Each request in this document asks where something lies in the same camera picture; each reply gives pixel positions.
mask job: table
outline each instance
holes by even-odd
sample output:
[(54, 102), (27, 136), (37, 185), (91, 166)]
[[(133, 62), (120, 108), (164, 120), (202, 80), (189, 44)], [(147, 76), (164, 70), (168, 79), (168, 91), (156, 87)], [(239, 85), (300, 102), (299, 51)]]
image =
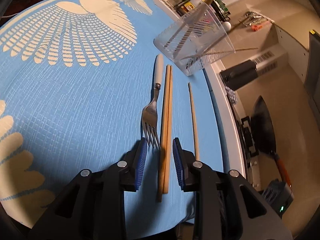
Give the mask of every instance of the table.
[[(0, 200), (10, 216), (32, 227), (81, 169), (107, 168), (141, 138), (159, 53), (153, 39), (170, 23), (152, 0), (45, 0), (0, 29)], [(188, 82), (201, 160), (223, 171), (201, 71), (188, 78), (173, 68), (172, 139), (194, 150)], [(168, 230), (194, 212), (173, 160), (169, 194), (156, 203), (158, 158), (149, 148), (140, 190), (125, 193), (130, 239)]]

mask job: clear plastic container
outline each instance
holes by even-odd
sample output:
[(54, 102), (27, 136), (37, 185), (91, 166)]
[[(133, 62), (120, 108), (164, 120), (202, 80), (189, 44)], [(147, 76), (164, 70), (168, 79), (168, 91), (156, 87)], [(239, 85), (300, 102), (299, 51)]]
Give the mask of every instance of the clear plastic container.
[(206, 3), (171, 24), (153, 42), (187, 76), (235, 52), (226, 31)]

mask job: metal fork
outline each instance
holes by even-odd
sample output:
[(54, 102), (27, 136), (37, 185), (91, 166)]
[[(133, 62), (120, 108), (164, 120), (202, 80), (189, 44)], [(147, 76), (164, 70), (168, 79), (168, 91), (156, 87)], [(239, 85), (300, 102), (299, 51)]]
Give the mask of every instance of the metal fork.
[(152, 101), (142, 110), (141, 115), (141, 125), (144, 131), (148, 145), (150, 143), (152, 147), (160, 149), (159, 138), (157, 134), (157, 100), (159, 96), (159, 91), (161, 88), (162, 75), (163, 75), (163, 55), (159, 54), (156, 58), (155, 66), (155, 78), (154, 78), (154, 88), (153, 88), (153, 99)]

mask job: wok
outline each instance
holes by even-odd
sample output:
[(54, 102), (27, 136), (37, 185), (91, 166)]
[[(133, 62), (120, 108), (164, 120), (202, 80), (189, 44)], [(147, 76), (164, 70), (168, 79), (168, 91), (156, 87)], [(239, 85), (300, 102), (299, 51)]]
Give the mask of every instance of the wok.
[(275, 160), (282, 181), (285, 181), (291, 187), (289, 174), (283, 161), (276, 153), (276, 136), (269, 110), (262, 96), (259, 96), (254, 104), (250, 123), (251, 134), (256, 148)]

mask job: white counter edge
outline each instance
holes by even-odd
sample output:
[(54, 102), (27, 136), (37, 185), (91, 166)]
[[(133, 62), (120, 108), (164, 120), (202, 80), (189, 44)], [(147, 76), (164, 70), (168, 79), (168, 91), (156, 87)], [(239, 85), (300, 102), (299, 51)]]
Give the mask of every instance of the white counter edge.
[(229, 169), (239, 171), (241, 175), (246, 178), (244, 157), (236, 122), (232, 114), (231, 106), (227, 99), (227, 92), (219, 75), (219, 72), (224, 69), (223, 63), (221, 60), (218, 60), (211, 64), (211, 66), (207, 66), (205, 71), (207, 73), (211, 88), (214, 91), (213, 93), (215, 101), (218, 106), (219, 115), (222, 122), (224, 138), (227, 146)]

